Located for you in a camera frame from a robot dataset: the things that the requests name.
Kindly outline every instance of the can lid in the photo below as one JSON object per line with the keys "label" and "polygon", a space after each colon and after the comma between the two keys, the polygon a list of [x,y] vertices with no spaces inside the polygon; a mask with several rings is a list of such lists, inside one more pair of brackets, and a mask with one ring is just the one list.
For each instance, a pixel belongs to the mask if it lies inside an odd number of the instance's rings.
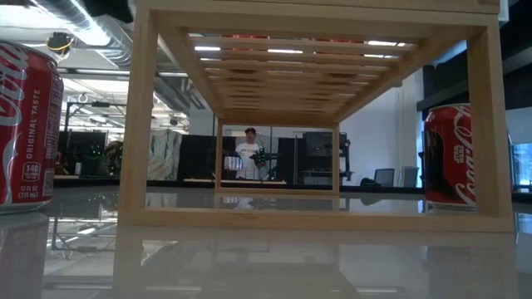
{"label": "can lid", "polygon": [[458,103],[458,104],[440,105],[440,106],[437,106],[437,107],[430,108],[429,112],[434,111],[434,110],[438,110],[438,109],[441,109],[441,108],[457,107],[457,106],[464,106],[464,105],[468,106],[470,104],[469,103]]}
{"label": "can lid", "polygon": [[11,46],[15,46],[15,47],[21,47],[21,48],[26,49],[27,51],[33,52],[35,54],[38,54],[39,56],[43,56],[46,59],[48,59],[49,61],[52,61],[53,64],[57,67],[57,61],[55,59],[53,59],[51,56],[49,56],[48,54],[46,54],[46,53],[43,53],[41,51],[33,49],[32,47],[24,46],[24,45],[16,43],[16,42],[10,42],[10,41],[6,41],[6,40],[3,40],[3,39],[0,39],[0,42],[1,43],[6,43],[6,44],[11,45]]}

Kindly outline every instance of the ceiling duct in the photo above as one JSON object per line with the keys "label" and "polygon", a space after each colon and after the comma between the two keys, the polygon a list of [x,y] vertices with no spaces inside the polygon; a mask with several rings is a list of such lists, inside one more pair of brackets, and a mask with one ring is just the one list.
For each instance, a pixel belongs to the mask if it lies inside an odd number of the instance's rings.
{"label": "ceiling duct", "polygon": [[[66,28],[82,42],[92,46],[105,46],[112,50],[97,50],[107,60],[120,68],[131,64],[133,41],[122,27],[110,17],[91,17],[77,0],[31,0],[45,13],[65,23]],[[164,79],[155,78],[155,92],[172,110],[188,112],[190,103],[178,95]]]}

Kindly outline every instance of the wooden shelf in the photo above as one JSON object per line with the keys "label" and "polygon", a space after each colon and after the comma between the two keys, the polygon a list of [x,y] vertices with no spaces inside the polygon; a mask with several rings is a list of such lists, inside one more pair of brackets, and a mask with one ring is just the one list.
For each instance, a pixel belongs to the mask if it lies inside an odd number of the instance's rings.
{"label": "wooden shelf", "polygon": [[[335,223],[330,228],[511,230],[498,11],[498,0],[140,0],[126,115],[120,201],[125,220],[121,221],[203,225],[192,219],[196,216],[172,220],[171,213],[144,207],[151,105],[147,99],[153,94],[158,36],[170,60],[186,71],[219,119],[217,178],[223,125],[318,127],[337,136],[342,120],[467,40],[480,216],[474,220],[384,217],[380,221],[352,215],[337,221],[327,215],[323,219]],[[196,47],[219,51],[196,51]],[[332,144],[333,152],[338,152],[338,142]],[[332,166],[333,173],[339,174],[338,158]],[[215,186],[223,191],[219,179]],[[329,193],[339,195],[337,176]],[[140,213],[142,218],[135,218]],[[238,219],[247,215],[225,218],[221,213],[205,213],[201,218],[216,226],[246,226]],[[280,221],[279,217],[260,215],[261,220],[249,227],[277,228],[282,225],[267,223]],[[287,228],[317,228],[320,216],[309,217],[298,216],[297,223]]]}

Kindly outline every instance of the white t-shirt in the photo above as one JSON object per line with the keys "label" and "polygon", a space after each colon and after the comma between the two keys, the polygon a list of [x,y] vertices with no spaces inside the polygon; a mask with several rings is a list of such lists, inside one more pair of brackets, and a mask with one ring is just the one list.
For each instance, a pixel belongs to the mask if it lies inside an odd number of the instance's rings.
{"label": "white t-shirt", "polygon": [[239,144],[234,151],[236,151],[240,158],[242,159],[242,164],[244,165],[243,170],[239,170],[236,173],[237,178],[244,179],[260,179],[259,177],[259,168],[255,165],[255,161],[249,158],[257,151],[259,151],[260,146],[257,144],[250,145],[247,142]]}

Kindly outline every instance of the star wars coca-cola can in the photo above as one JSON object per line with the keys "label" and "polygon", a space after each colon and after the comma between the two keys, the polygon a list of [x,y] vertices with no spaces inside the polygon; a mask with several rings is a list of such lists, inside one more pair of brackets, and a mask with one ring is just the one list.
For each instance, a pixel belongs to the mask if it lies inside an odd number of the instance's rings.
{"label": "star wars coca-cola can", "polygon": [[433,108],[425,120],[426,200],[435,208],[475,209],[469,104]]}
{"label": "star wars coca-cola can", "polygon": [[50,201],[61,117],[56,62],[0,40],[0,213]]}

